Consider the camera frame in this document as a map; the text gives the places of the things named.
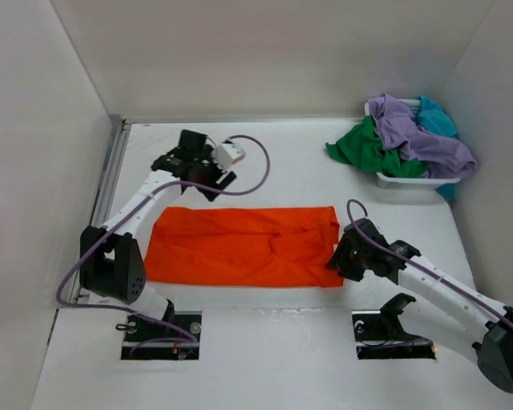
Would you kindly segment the orange t shirt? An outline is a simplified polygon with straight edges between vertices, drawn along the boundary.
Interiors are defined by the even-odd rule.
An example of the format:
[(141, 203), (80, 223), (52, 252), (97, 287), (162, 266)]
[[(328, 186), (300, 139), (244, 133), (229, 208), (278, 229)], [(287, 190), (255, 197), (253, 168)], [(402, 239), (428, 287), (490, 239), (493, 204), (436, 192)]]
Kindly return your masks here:
[(220, 287), (338, 288), (326, 268), (339, 242), (332, 206), (167, 208), (154, 224), (150, 281)]

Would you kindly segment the lavender t shirt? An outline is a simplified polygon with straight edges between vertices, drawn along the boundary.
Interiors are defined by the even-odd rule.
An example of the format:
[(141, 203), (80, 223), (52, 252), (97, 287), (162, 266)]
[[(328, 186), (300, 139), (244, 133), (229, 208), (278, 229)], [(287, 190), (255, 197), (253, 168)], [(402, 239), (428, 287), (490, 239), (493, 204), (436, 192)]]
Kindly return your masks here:
[(467, 146), (418, 125), (406, 103), (385, 94), (370, 98), (367, 104), (383, 148), (396, 149), (406, 161), (417, 159), (424, 163), (425, 178), (463, 179), (477, 170), (477, 161)]

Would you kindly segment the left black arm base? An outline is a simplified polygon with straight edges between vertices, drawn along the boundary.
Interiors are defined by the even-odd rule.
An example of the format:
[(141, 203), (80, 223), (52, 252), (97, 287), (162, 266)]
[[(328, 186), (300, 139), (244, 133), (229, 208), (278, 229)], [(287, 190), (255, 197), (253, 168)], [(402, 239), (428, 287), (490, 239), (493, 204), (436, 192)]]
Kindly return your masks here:
[(124, 323), (115, 327), (123, 336), (121, 359), (199, 360), (202, 318), (201, 311), (180, 311), (168, 319), (174, 326), (192, 335), (192, 340), (176, 329), (129, 315)]

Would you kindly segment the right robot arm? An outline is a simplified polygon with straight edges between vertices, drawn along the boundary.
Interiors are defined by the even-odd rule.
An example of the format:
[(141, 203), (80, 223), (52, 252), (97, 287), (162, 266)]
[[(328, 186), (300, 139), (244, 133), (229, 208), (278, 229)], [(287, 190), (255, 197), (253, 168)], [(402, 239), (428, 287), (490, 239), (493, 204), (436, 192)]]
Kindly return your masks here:
[(367, 218), (344, 229), (326, 267), (354, 282), (372, 272), (397, 289), (370, 314), (374, 322), (355, 320), (359, 342), (378, 341), (384, 348), (426, 339), (458, 353), (496, 388), (513, 394), (513, 306), (455, 280), (405, 241), (388, 243)]

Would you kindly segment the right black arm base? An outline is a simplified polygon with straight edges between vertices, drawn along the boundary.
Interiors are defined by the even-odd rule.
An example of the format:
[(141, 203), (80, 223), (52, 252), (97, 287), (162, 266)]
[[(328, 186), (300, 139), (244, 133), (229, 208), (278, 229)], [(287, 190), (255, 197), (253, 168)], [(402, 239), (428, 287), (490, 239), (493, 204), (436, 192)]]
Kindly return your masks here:
[(436, 359), (433, 342), (406, 332), (400, 323), (399, 316), (415, 301), (415, 297), (400, 293), (378, 310), (351, 312), (359, 360)]

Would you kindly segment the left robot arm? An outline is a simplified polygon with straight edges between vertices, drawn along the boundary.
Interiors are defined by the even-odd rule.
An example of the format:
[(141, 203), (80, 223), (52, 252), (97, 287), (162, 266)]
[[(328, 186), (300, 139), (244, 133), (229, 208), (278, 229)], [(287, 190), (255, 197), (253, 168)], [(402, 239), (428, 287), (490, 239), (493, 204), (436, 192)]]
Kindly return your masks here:
[(174, 304), (147, 284), (144, 258), (159, 216), (186, 190), (198, 185), (214, 201), (235, 179), (230, 167), (245, 152), (231, 140), (214, 146), (207, 135), (183, 131), (176, 147), (160, 155), (138, 191), (101, 227), (88, 226), (80, 236), (80, 287), (108, 297), (130, 313), (148, 316), (145, 329), (159, 341), (174, 333)]

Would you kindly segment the white laundry basket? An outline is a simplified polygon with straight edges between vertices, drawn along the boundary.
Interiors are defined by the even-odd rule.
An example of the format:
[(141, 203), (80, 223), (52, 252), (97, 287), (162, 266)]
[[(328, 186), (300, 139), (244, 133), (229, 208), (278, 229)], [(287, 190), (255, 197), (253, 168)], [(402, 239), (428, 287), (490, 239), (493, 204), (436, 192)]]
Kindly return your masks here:
[[(406, 104), (411, 112), (419, 114), (421, 101), (418, 99), (400, 99), (399, 101)], [(369, 103), (363, 106), (365, 115), (369, 115)], [(388, 177), (383, 173), (376, 173), (376, 184), (381, 189), (401, 188), (407, 190), (435, 190), (442, 185), (457, 184), (461, 179), (401, 179)]]

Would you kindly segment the green t shirt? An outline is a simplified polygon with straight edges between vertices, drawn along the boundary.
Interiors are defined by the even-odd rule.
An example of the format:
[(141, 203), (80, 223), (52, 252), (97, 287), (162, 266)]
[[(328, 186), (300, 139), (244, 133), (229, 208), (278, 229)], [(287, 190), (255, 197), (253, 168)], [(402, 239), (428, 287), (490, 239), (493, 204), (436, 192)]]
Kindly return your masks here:
[(401, 179), (419, 179), (428, 170), (426, 164), (418, 159), (402, 159), (398, 149), (384, 150), (369, 115), (336, 143), (326, 143), (325, 146), (330, 158), (364, 172), (382, 173)]

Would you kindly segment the teal t shirt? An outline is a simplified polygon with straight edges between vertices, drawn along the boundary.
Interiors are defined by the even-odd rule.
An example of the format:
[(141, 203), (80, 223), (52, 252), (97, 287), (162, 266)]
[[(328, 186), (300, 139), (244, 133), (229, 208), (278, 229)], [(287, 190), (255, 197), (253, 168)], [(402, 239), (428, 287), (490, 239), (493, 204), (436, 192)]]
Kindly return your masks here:
[(425, 96), (417, 98), (420, 101), (420, 111), (416, 115), (416, 123), (419, 128), (434, 137), (422, 146), (415, 156), (418, 160), (426, 162), (428, 177), (431, 179), (460, 179), (453, 169), (454, 160), (446, 157), (452, 150), (458, 149), (460, 143), (457, 140), (457, 130), (450, 117), (434, 100)]

